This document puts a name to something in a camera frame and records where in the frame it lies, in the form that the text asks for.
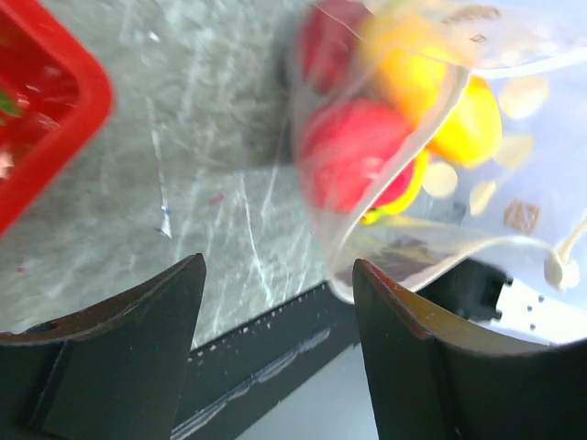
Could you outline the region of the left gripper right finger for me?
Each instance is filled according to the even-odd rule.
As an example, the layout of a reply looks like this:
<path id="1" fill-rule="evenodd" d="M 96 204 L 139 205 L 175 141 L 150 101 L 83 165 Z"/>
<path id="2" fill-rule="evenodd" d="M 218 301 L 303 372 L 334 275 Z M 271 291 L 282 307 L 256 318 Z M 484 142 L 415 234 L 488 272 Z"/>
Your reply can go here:
<path id="1" fill-rule="evenodd" d="M 381 439 L 583 439 L 586 344 L 544 346 L 468 322 L 353 267 L 354 305 Z"/>

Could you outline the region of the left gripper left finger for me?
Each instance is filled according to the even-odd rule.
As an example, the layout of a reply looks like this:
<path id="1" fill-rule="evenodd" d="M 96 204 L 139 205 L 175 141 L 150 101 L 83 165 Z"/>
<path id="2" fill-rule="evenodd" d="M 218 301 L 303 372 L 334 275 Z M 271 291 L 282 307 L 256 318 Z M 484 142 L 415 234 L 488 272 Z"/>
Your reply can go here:
<path id="1" fill-rule="evenodd" d="M 201 255 L 1 336 L 4 439 L 167 439 L 205 284 Z"/>

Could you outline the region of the red round fruit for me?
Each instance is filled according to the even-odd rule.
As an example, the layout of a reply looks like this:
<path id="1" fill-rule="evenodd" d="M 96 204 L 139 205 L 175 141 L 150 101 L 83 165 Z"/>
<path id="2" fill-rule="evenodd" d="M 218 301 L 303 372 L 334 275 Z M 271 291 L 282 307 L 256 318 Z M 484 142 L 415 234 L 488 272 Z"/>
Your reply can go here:
<path id="1" fill-rule="evenodd" d="M 402 116 L 372 98 L 318 107 L 298 147 L 301 186 L 310 204 L 351 212 L 410 133 Z"/>

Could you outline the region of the clear dotted zip bag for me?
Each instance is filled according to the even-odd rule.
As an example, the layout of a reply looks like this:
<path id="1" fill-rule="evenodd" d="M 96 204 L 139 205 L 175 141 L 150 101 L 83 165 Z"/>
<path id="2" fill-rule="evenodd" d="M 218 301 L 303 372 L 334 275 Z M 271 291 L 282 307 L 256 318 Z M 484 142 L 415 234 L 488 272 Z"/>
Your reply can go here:
<path id="1" fill-rule="evenodd" d="M 473 259 L 537 291 L 586 283 L 586 4 L 583 1 L 357 1 L 347 80 L 329 93 L 304 82 L 295 46 L 294 162 L 327 280 L 351 302 L 352 267 L 367 259 L 417 292 Z M 298 147 L 320 106 L 372 98 L 411 133 L 349 213 L 315 208 Z M 360 223 L 422 151 L 422 187 L 400 214 Z"/>

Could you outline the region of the red faceted apple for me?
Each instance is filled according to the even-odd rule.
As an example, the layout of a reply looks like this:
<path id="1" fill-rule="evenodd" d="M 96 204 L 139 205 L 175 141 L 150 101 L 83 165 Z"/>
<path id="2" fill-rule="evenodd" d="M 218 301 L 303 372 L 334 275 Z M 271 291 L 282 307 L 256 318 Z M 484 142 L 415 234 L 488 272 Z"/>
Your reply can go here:
<path id="1" fill-rule="evenodd" d="M 302 78 L 319 94 L 344 83 L 361 20 L 371 12 L 357 1 L 317 1 L 302 19 L 295 46 Z"/>

